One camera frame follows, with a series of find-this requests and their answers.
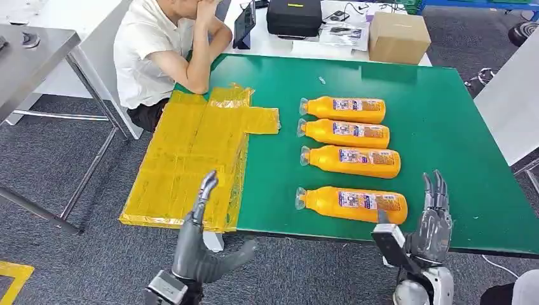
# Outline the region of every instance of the green table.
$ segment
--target green table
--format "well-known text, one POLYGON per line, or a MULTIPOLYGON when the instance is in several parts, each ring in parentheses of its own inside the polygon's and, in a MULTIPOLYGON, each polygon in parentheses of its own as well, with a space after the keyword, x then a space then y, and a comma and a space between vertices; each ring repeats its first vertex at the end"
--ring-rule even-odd
POLYGON ((409 213, 401 230, 412 232, 423 209, 421 175, 437 168, 449 189, 454 220, 451 250, 539 255, 539 221, 455 69, 221 55, 210 87, 231 82, 256 90, 254 106, 279 108, 282 124, 278 135, 250 136, 239 231, 372 241, 372 223, 295 209, 298 186, 336 186, 403 194, 409 213), (402 159, 396 178, 330 173, 299 164, 301 146, 323 145, 296 136, 299 99, 322 95, 386 101, 382 124, 391 130, 389 149, 402 159))

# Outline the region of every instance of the plastic bottle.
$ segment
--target plastic bottle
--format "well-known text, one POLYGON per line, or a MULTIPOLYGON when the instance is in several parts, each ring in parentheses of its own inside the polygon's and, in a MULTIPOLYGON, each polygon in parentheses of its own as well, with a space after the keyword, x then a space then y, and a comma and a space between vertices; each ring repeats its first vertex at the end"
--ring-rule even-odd
POLYGON ((296 191, 296 209, 303 208, 324 216, 374 223, 378 222, 378 208, 386 211, 392 224, 403 223, 408 215, 406 198, 399 193, 332 186, 314 191, 299 187, 296 191))
POLYGON ((330 119, 320 119, 314 122, 299 119, 297 136, 304 135, 321 143, 342 146, 385 149, 389 144, 389 128, 386 126, 330 119))
POLYGON ((400 156, 389 149, 326 145, 301 148, 301 165, 315 165, 328 172, 352 173, 378 178, 394 178, 400 171, 400 156))
POLYGON ((379 124, 386 115, 386 104, 379 98, 319 97, 315 100, 302 98, 299 113, 312 114, 320 119, 379 124))

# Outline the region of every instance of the bottle label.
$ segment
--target bottle label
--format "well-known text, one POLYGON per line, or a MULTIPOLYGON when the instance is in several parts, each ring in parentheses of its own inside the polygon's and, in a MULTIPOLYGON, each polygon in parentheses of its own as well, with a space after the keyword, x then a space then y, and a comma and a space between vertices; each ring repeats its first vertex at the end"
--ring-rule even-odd
POLYGON ((386 211, 400 211, 400 203, 395 195, 376 195, 376 204, 386 211))
POLYGON ((340 162, 369 163, 369 157, 356 149, 339 149, 340 162))
POLYGON ((334 110, 354 110, 354 111, 379 111, 382 109, 379 100, 370 98, 334 98, 334 110))
POLYGON ((360 192, 339 191, 339 205, 345 208, 376 209, 376 196, 360 192))
POLYGON ((395 195, 368 194, 360 192, 339 191, 339 205, 344 208, 368 208, 386 211, 400 211, 400 203, 395 195))
POLYGON ((373 164, 394 165, 395 158, 390 151, 371 151, 369 157, 373 164))
POLYGON ((363 110, 363 104, 359 100, 350 100, 347 98, 334 98, 333 109, 335 110, 363 110))
POLYGON ((371 151, 368 155, 362 154, 358 149, 339 149, 339 161, 347 163, 370 163, 381 165, 394 165, 395 158, 390 151, 371 151))
POLYGON ((382 138, 384 131, 380 126, 333 122, 334 135, 353 135, 356 137, 382 138))

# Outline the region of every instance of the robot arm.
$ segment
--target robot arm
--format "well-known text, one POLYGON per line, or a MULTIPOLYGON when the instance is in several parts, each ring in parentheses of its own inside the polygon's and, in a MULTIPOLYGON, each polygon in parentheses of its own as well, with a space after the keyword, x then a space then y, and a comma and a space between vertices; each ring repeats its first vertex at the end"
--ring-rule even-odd
POLYGON ((387 261, 403 269, 393 294, 396 305, 446 305, 453 303, 453 276, 443 261, 449 250, 453 222, 449 214, 447 184, 434 171, 436 187, 423 174, 425 206, 418 230, 404 235, 390 224, 384 211, 378 210, 379 224, 372 237, 387 261))
POLYGON ((226 273, 245 264, 254 256, 256 242, 250 240, 241 249, 223 258, 210 253, 202 238, 206 202, 217 186, 217 174, 212 171, 202 180, 198 197, 178 234, 172 275, 161 270, 145 289, 147 305, 194 305, 202 298, 202 283, 212 283, 226 273))

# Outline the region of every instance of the yellow floor tape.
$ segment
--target yellow floor tape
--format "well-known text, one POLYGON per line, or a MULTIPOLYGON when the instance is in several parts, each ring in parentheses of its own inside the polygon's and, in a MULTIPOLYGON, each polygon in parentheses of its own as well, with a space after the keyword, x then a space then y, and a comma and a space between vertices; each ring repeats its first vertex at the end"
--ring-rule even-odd
POLYGON ((34 272, 34 267, 0 261, 0 276, 13 278, 11 286, 0 300, 0 305, 11 305, 22 289, 22 286, 34 272))
POLYGON ((250 106, 250 88, 214 88, 209 102, 174 91, 156 128, 119 220, 179 227, 200 182, 215 169, 219 185, 205 212, 207 231, 234 231, 247 161, 247 133, 276 134, 278 109, 250 106))

